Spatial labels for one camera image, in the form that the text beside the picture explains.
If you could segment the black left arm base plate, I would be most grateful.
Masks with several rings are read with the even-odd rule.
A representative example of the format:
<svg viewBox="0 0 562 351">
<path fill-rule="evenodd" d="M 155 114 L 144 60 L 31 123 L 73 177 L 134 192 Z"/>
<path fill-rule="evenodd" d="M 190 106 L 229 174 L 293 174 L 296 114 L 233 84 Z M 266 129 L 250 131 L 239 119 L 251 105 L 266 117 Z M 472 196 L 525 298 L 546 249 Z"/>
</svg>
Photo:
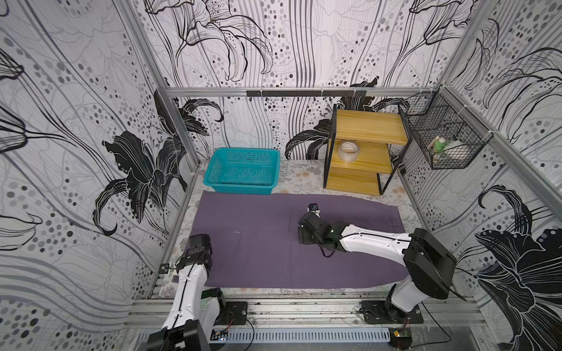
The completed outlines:
<svg viewBox="0 0 562 351">
<path fill-rule="evenodd" d="M 246 301 L 227 301 L 220 307 L 215 320 L 216 326 L 245 326 L 247 322 L 248 303 Z"/>
</svg>

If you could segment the purple long pants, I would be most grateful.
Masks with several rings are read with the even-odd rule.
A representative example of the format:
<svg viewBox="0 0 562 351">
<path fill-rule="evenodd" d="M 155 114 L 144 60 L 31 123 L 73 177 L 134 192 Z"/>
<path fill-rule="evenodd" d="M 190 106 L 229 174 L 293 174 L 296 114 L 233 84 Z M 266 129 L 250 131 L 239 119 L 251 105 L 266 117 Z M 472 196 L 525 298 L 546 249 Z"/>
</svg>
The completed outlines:
<svg viewBox="0 0 562 351">
<path fill-rule="evenodd" d="M 243 195 L 204 192 L 194 234 L 211 238 L 207 280 L 219 288 L 366 289 L 398 282 L 408 272 L 391 260 L 363 253 L 322 255 L 298 240 L 298 221 L 310 203 L 334 225 L 400 233 L 397 207 L 338 195 Z"/>
</svg>

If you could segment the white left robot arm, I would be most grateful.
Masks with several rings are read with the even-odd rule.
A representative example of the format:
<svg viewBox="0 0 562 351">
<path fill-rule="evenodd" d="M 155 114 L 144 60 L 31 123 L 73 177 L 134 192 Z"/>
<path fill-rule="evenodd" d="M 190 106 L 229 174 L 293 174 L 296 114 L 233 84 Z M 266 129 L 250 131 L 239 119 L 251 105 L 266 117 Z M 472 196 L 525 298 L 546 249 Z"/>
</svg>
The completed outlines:
<svg viewBox="0 0 562 351">
<path fill-rule="evenodd" d="M 171 311 L 160 331 L 149 336 L 148 350 L 210 350 L 215 320 L 225 310 L 219 293 L 204 297 L 212 267 L 212 244 L 208 234 L 192 235 L 175 264 L 178 288 Z"/>
</svg>

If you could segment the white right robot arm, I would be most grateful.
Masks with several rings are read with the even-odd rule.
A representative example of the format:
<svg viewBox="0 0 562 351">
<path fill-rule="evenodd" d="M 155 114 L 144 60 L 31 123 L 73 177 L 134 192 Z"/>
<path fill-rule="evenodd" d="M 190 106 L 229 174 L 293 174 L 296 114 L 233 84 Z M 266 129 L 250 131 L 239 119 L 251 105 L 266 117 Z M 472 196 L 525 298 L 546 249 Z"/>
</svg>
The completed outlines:
<svg viewBox="0 0 562 351">
<path fill-rule="evenodd" d="M 399 263 L 408 276 L 393 285 L 382 307 L 393 323 L 405 323 L 408 315 L 428 298 L 446 300 L 452 292 L 457 260 L 430 232 L 388 233 L 339 223 L 330 225 L 317 211 L 309 211 L 298 222 L 299 243 L 316 244 L 322 250 L 359 252 Z"/>
</svg>

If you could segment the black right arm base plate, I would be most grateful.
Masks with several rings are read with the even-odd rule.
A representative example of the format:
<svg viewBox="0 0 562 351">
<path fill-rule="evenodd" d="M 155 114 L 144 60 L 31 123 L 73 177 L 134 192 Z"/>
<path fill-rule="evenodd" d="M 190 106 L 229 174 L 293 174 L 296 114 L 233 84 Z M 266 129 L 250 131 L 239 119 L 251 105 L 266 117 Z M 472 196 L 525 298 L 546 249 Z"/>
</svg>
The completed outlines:
<svg viewBox="0 0 562 351">
<path fill-rule="evenodd" d="M 386 308 L 385 301 L 369 300 L 360 303 L 359 313 L 368 325 L 393 324 L 408 326 L 424 323 L 418 305 L 411 312 L 403 312 L 393 306 Z"/>
</svg>

